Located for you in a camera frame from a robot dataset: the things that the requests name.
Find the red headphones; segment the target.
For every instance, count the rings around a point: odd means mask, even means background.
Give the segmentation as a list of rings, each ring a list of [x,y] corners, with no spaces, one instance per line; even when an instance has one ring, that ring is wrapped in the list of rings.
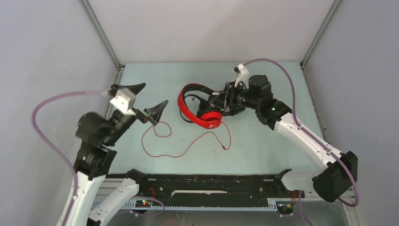
[[[144,152],[148,156],[150,156],[152,158],[160,158],[160,157],[169,157],[169,158],[175,158],[175,159],[181,158],[189,151],[191,146],[196,141],[198,141],[199,139],[201,139],[203,136],[205,136],[207,134],[212,134],[215,137],[215,139],[217,140],[217,142],[221,145],[223,150],[227,151],[230,149],[231,143],[232,143],[231,132],[230,132],[229,127],[226,125],[226,123],[224,123],[222,121],[222,110],[220,110],[218,107],[212,106],[204,98],[202,98],[198,95],[195,95],[195,94],[190,94],[190,92],[195,92],[195,91],[207,94],[209,97],[214,96],[216,94],[216,91],[212,90],[209,87],[201,85],[201,84],[189,83],[189,84],[185,85],[181,89],[181,91],[177,97],[177,105],[179,107],[179,113],[182,117],[185,116],[187,118],[186,122],[194,123],[204,129],[208,129],[209,131],[200,135],[195,140],[193,140],[182,154],[173,156],[173,155],[169,155],[169,154],[153,155],[153,154],[150,154],[146,150],[146,148],[144,146],[144,136],[149,131],[147,129],[141,137],[141,144],[142,144],[142,148],[143,148]],[[187,106],[187,103],[186,103],[187,97],[193,97],[194,99],[199,100],[199,108],[196,113],[193,113]],[[212,131],[213,129],[218,128],[220,125],[224,125],[228,132],[228,136],[229,136],[228,146],[223,145],[223,143],[218,138],[218,136]]]

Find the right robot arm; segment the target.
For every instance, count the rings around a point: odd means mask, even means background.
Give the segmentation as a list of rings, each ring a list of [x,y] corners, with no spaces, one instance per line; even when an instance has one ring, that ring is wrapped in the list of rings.
[[[358,158],[343,153],[312,132],[294,114],[294,110],[274,98],[271,83],[265,75],[253,75],[248,85],[227,82],[221,91],[213,91],[209,104],[220,108],[223,115],[235,115],[242,109],[253,109],[257,119],[302,149],[316,165],[314,172],[281,173],[274,183],[274,192],[285,197],[292,191],[315,192],[327,202],[336,200],[350,206],[359,204],[356,186]]]

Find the black headset with microphone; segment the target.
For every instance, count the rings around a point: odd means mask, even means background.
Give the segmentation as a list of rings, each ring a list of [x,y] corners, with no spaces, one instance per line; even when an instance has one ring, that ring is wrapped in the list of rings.
[[[234,116],[237,115],[241,112],[243,112],[246,109],[246,107],[241,106],[241,105],[234,105],[234,106],[228,106],[226,107],[225,110],[222,112],[222,116]]]

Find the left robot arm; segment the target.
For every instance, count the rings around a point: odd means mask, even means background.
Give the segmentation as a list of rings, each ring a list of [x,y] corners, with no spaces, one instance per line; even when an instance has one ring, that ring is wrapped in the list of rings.
[[[109,96],[114,107],[106,119],[95,112],[81,116],[76,137],[81,140],[72,167],[73,183],[58,224],[60,226],[105,226],[122,206],[135,195],[143,196],[149,190],[148,176],[136,169],[128,171],[121,184],[96,208],[92,207],[97,192],[105,181],[117,154],[112,147],[136,122],[157,125],[168,104],[165,100],[143,111],[134,107],[137,94],[145,87],[114,84],[101,96]]]

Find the small black foam headphones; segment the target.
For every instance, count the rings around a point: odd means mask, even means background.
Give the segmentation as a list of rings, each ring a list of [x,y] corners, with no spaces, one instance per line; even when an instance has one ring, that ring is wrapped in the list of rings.
[[[199,107],[198,107],[198,109],[197,109],[196,117],[197,117],[197,118],[200,118],[200,117],[205,113],[205,110],[208,108],[208,102],[207,102],[207,100],[204,99],[204,98],[202,98],[202,97],[200,97],[200,96],[198,96],[198,95],[195,95],[195,94],[187,94],[187,95],[184,96],[185,99],[188,98],[188,97],[191,97],[193,102],[194,102],[195,99],[199,100]],[[182,113],[181,108],[179,108],[179,113],[180,113],[181,118],[182,118],[185,122],[187,122],[187,123],[193,123],[193,122],[192,122],[191,120],[189,120],[186,116],[183,116],[183,113]]]

